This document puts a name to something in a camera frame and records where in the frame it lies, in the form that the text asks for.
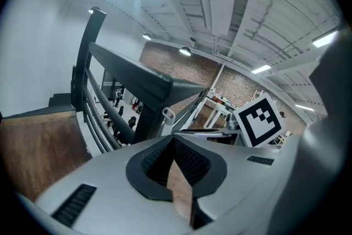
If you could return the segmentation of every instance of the wooden ramp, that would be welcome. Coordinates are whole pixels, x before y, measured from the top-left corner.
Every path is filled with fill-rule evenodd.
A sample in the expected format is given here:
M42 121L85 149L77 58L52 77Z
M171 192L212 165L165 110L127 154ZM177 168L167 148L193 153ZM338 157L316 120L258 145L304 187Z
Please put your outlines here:
M75 111L4 119L0 155L16 191L32 201L91 158Z

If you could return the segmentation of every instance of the vent grille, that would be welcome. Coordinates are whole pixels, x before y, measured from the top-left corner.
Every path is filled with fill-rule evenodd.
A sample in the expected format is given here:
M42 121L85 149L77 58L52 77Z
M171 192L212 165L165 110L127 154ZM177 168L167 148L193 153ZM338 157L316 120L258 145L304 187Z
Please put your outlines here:
M266 158L262 158L262 157L250 156L247 159L247 161L257 162L257 163L261 163L262 165L271 166L272 163L274 162L274 159L266 159Z
M80 185L75 192L52 215L58 222L71 227L97 188L87 184Z

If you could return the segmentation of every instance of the fluorescent light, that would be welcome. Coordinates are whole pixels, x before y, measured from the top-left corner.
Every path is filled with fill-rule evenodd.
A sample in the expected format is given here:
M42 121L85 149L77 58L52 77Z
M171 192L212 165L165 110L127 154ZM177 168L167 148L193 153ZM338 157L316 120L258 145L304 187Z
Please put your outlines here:
M181 52L183 55L191 56L191 49L189 49L188 47L182 47L182 48L180 49L180 52Z
M308 111L313 111L313 112L314 112L314 109L312 109L312 108L308 108L308 107L305 107L305 106L296 105L296 107L299 107L299 108L302 108L302 109L305 109L305 110L308 110Z
M152 38L151 38L151 36L150 36L150 34L143 34L142 35L146 40L151 40Z
M264 65L263 67L260 67L259 69L253 70L252 73L257 74L260 72L264 72L265 70L269 70L271 67L269 65Z
M337 31L334 31L332 34L329 34L327 36L324 36L322 39L314 41L313 44L316 47L324 46L326 44L331 43L335 39L336 35L337 35Z

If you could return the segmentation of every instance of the white ceiling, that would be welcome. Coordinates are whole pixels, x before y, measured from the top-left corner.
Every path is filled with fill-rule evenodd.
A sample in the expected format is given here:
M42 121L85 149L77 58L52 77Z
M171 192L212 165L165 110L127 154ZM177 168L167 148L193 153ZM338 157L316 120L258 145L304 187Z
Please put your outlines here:
M326 49L312 40L338 26L335 0L234 0L228 33L215 36L205 27L200 0L81 0L87 9L108 5L117 17L133 19L153 40L174 47L189 46L194 53L227 62L248 74L269 64L272 69L256 81L274 89L284 101L308 106L315 112L295 111L311 121L326 115L309 79L316 59ZM194 44L190 37L197 40Z

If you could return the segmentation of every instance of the exposed brick wall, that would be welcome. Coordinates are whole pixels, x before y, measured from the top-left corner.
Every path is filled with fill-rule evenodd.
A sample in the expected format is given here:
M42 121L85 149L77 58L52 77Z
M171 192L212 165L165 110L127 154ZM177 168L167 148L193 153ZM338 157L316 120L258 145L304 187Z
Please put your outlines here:
M144 65L157 69L176 78L186 79L210 87L220 70L217 62L196 54L187 57L180 54L178 49L163 44L147 42L139 59ZM171 107L178 113L197 96L190 97Z
M227 99L238 107L243 106L250 101L256 90L267 92L272 99L276 99L276 106L279 111L285 113L284 119L287 130L293 134L301 134L306 128L306 123L282 100L272 94L262 85L256 83L250 78L236 72L235 70L225 67L215 85L216 92L222 93Z

